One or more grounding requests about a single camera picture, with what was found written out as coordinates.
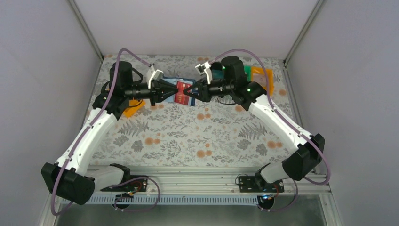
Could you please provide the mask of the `blue leather card holder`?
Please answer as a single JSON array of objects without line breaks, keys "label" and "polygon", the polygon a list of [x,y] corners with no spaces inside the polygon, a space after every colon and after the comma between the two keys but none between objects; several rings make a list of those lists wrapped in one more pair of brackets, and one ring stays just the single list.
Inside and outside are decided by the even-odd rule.
[{"label": "blue leather card holder", "polygon": [[178,89],[176,94],[166,98],[163,102],[195,106],[195,99],[183,93],[185,88],[188,88],[195,83],[194,79],[164,77],[163,80],[176,85]]}]

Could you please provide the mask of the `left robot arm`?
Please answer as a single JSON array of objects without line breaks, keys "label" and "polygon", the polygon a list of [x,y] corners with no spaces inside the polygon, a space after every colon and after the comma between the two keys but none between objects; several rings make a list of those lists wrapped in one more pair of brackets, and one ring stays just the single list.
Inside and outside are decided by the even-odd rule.
[{"label": "left robot arm", "polygon": [[60,197],[83,205],[94,192],[130,179],[130,169],[120,164],[88,172],[89,163],[102,139],[130,108],[132,99],[147,99],[155,105],[178,92],[176,85],[163,80],[162,75],[163,71],[153,65],[146,76],[126,61],[112,65],[110,79],[95,98],[81,131],[55,163],[45,163],[41,169],[53,202]]}]

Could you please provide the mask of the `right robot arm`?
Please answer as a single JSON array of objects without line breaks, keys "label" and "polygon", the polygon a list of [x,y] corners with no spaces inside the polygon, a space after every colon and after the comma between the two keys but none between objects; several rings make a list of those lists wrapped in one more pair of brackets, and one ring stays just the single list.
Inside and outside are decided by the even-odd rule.
[{"label": "right robot arm", "polygon": [[260,119],[286,145],[290,156],[276,163],[263,166],[256,174],[267,183],[291,178],[300,181],[322,161],[325,139],[313,135],[296,124],[267,95],[257,82],[249,81],[243,62],[237,56],[228,56],[216,63],[223,78],[215,80],[212,64],[204,62],[195,69],[202,78],[183,93],[202,102],[212,97],[232,97],[234,103]]}]

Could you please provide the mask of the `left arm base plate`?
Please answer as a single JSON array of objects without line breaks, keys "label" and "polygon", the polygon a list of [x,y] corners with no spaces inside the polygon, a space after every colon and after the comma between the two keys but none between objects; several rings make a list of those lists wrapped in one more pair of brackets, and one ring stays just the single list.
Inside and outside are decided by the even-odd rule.
[{"label": "left arm base plate", "polygon": [[128,192],[146,192],[148,179],[147,176],[144,175],[131,175],[130,179],[139,178],[134,181],[130,181],[129,183],[118,186],[118,187],[106,187],[101,189],[102,192],[119,192],[119,193],[128,193]]}]

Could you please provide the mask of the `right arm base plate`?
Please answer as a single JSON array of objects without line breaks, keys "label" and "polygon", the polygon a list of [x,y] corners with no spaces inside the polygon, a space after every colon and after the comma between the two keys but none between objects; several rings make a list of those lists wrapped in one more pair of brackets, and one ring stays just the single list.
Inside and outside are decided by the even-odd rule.
[{"label": "right arm base plate", "polygon": [[258,179],[255,176],[238,176],[236,184],[241,193],[282,193],[285,191],[282,180],[267,183],[262,178]]}]

